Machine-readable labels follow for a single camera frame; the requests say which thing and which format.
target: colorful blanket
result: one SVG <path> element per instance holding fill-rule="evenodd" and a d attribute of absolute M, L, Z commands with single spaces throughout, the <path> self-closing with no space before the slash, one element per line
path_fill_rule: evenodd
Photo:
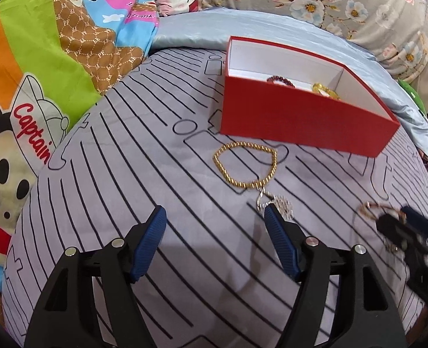
<path fill-rule="evenodd" d="M 78 119 L 146 56 L 154 0 L 1 0 L 0 290 L 37 176 Z"/>

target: silver pendant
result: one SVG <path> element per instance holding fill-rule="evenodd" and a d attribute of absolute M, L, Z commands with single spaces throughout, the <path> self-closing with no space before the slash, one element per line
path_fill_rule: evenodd
<path fill-rule="evenodd" d="M 261 203 L 261 199 L 264 195 L 269 198 L 269 201 Z M 266 208 L 266 206 L 271 203 L 275 204 L 275 207 L 280 212 L 285 221 L 291 221 L 294 218 L 293 205 L 291 205 L 291 202 L 289 200 L 280 195 L 275 196 L 273 193 L 270 193 L 265 188 L 262 188 L 256 200 L 257 210 L 263 213 L 263 210 Z"/>

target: red box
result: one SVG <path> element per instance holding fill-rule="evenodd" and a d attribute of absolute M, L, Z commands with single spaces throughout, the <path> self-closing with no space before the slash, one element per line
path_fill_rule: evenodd
<path fill-rule="evenodd" d="M 337 61 L 282 44 L 231 37 L 220 132 L 377 157 L 399 122 L 375 92 Z M 266 82 L 272 75 L 296 88 Z M 321 83 L 340 101 L 314 94 Z"/>

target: bed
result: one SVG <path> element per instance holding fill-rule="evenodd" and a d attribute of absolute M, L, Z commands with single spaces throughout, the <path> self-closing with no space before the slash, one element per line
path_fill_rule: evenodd
<path fill-rule="evenodd" d="M 255 208 L 257 195 L 229 186 L 212 154 L 234 140 L 218 132 L 219 50 L 158 51 L 107 92 L 77 123 L 39 176 L 11 241 L 3 281 L 6 328 L 22 345 L 33 307 L 68 246 L 101 248 L 125 236 L 153 207 L 168 227 L 134 292 L 158 347 L 272 347 L 298 286 L 283 273 Z M 327 245 L 363 243 L 389 284 L 406 330 L 423 302 L 406 268 L 358 208 L 368 200 L 410 204 L 428 216 L 428 176 L 400 128 L 377 159 L 291 144 L 278 150 L 270 191 L 285 195 L 295 221 Z M 240 150 L 225 166 L 245 179 L 267 158 Z M 336 295 L 328 290 L 317 342 L 326 340 Z M 95 283 L 99 298 L 100 283 Z M 112 342 L 98 302 L 103 336 Z"/>

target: floral fabric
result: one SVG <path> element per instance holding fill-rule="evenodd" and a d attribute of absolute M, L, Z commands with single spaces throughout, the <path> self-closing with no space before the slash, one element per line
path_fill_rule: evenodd
<path fill-rule="evenodd" d="M 294 17 L 371 51 L 393 76 L 412 82 L 428 62 L 428 0 L 202 0 Z"/>

